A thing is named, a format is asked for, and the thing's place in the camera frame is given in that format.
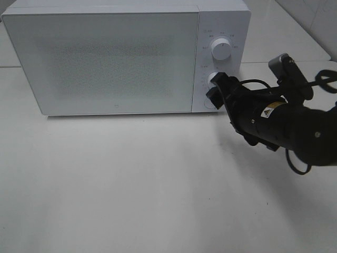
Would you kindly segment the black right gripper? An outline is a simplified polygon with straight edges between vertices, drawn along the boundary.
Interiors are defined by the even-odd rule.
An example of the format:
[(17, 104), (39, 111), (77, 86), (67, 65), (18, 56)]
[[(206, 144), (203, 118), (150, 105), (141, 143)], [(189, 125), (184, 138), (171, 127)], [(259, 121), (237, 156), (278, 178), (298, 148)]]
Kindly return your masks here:
[(232, 125), (249, 145), (261, 143), (273, 151), (290, 146), (284, 133), (284, 120), (278, 115), (278, 109), (286, 105), (284, 98), (269, 92), (254, 93), (225, 72), (218, 72), (211, 82), (223, 91), (223, 95), (214, 86), (208, 90), (206, 97), (217, 110), (225, 101)]

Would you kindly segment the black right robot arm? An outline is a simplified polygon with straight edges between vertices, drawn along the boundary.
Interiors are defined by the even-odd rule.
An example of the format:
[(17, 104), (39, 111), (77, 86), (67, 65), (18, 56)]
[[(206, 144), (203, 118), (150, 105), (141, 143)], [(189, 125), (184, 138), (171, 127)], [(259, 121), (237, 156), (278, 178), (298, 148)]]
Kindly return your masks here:
[(217, 109), (225, 107), (235, 132), (249, 145), (261, 143), (273, 151), (283, 147), (310, 166), (336, 165), (336, 107), (305, 107), (299, 92), (308, 84), (250, 90), (247, 81), (223, 72), (211, 83), (207, 98)]

